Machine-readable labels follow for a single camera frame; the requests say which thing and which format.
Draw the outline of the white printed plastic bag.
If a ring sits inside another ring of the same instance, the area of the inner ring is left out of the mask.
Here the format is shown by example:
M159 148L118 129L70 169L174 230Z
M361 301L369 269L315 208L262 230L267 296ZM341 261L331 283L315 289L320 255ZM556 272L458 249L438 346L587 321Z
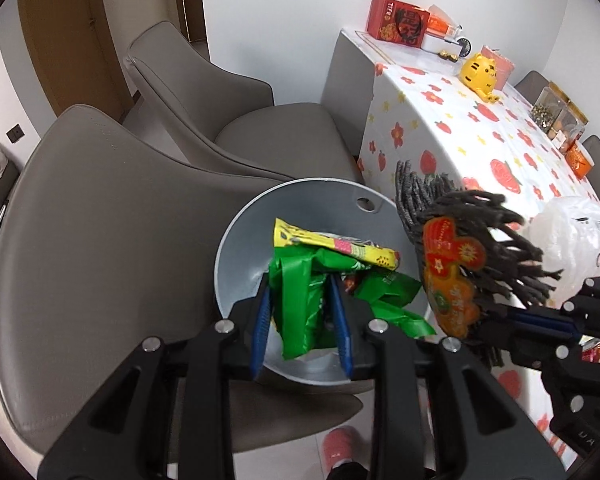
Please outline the white printed plastic bag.
M543 252L545 271L560 271L560 280L581 283L600 276L600 205L584 197L559 197L546 204L522 229Z

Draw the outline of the pink slipper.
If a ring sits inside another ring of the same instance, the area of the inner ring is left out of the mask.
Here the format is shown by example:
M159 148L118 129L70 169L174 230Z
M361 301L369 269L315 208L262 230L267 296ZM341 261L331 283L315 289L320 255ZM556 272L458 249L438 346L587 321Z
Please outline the pink slipper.
M323 464L326 472L351 463L358 447L360 434L352 426L341 426L329 431L322 443Z

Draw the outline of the clear jar red label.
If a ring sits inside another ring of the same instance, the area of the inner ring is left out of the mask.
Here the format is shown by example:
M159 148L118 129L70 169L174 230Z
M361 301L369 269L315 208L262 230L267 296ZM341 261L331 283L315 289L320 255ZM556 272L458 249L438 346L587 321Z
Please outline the clear jar red label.
M588 124L588 118L579 107L569 102L556 117L548 136L554 148L566 154L570 146L583 133Z

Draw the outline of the red gift box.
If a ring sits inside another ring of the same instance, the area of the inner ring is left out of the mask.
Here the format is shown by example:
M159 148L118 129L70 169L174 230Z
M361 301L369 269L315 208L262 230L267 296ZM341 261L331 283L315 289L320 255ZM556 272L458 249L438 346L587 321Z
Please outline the red gift box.
M366 32L375 39L420 48L430 13L399 0L372 0Z

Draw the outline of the clear jar rear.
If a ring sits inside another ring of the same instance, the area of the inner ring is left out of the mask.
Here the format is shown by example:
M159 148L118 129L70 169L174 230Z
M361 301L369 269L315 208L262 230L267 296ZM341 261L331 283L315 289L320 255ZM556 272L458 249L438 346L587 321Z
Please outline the clear jar rear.
M570 97L554 81L550 81L541 91L531 107L530 117L544 133L548 133L562 110L570 102Z

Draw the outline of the yellow tiger toy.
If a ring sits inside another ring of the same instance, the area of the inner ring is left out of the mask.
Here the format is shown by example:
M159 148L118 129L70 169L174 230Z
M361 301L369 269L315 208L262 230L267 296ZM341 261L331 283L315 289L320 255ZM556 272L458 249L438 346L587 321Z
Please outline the yellow tiger toy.
M494 92L496 67L493 58L476 53L464 63L458 79L483 102L495 103L500 99Z

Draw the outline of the grey chair right far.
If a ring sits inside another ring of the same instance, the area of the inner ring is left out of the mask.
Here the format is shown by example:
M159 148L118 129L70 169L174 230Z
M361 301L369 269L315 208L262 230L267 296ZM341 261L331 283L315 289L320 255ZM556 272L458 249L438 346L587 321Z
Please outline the grey chair right far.
M537 70L530 70L530 72L521 78L515 84L517 92L523 96L528 103L533 105L538 97L540 96L543 89L550 83L540 72Z

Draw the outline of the floral strawberry tablecloth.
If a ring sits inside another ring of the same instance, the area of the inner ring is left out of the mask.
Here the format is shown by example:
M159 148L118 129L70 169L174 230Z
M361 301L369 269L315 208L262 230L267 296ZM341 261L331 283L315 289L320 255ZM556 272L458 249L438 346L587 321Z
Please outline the floral strawberry tablecloth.
M365 183L396 204L414 246L419 278L444 339L476 364L473 410L505 458L532 453L576 479L600 479L600 276L588 295L547 305L562 272L522 229L559 197L599 204L530 122L513 93L483 102L452 75L378 63L358 166ZM504 348L507 307L552 309L577 323L572 348Z

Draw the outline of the orange white small box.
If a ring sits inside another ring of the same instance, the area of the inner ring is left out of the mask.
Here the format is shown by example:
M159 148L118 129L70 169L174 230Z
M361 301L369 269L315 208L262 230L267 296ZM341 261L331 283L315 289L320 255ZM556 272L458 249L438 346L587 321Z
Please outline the orange white small box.
M463 35L463 27L434 4L428 12L429 20L420 48L440 58L467 58L471 42Z

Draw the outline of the grey chair left near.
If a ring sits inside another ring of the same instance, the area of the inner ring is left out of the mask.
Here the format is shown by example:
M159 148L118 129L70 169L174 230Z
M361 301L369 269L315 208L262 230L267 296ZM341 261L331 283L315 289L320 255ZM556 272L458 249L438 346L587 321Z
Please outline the grey chair left near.
M0 227L0 393L29 448L47 452L145 338L218 318L220 240L273 184L182 164L94 107L56 119Z

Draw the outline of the grey chair left far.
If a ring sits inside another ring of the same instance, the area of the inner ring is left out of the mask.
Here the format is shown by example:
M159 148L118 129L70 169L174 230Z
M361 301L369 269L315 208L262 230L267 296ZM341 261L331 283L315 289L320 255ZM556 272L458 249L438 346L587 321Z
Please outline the grey chair left far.
M142 32L124 62L145 102L195 167L280 180L362 179L324 106L275 104L267 82L207 61L169 21Z

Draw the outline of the orange snack tub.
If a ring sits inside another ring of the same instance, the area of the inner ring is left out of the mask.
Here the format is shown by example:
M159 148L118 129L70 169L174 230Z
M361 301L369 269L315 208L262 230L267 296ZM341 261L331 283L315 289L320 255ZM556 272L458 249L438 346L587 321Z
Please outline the orange snack tub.
M568 151L566 151L566 161L579 180L584 179L595 165L592 156L580 141L574 142L568 148Z

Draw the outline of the pink round box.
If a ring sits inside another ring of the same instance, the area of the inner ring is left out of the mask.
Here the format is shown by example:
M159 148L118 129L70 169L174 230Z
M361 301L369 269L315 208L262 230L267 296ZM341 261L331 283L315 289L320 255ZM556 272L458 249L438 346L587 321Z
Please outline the pink round box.
M495 89L502 91L508 81L508 78L515 69L515 64L503 54L500 49L483 46L481 54L487 58L493 58L496 70Z

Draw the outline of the grey metal trash bin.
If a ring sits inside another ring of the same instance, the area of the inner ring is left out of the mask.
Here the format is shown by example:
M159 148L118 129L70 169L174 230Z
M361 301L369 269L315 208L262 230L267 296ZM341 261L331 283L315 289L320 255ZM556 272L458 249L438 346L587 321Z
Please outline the grey metal trash bin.
M408 336L434 333L396 206L363 185L323 178L271 188L236 214L215 258L222 313L268 282L273 321L264 365L303 385L349 381L325 304L330 278Z

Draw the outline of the green snack wrapper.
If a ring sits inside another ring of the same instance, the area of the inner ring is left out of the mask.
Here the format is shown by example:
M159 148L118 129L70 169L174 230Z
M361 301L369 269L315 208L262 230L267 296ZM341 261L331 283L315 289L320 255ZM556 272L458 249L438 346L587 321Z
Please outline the green snack wrapper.
M337 345L332 294L363 300L376 318L412 338L436 330L413 312L422 284L399 271L397 250L343 235L314 232L277 218L268 265L274 326L289 361Z

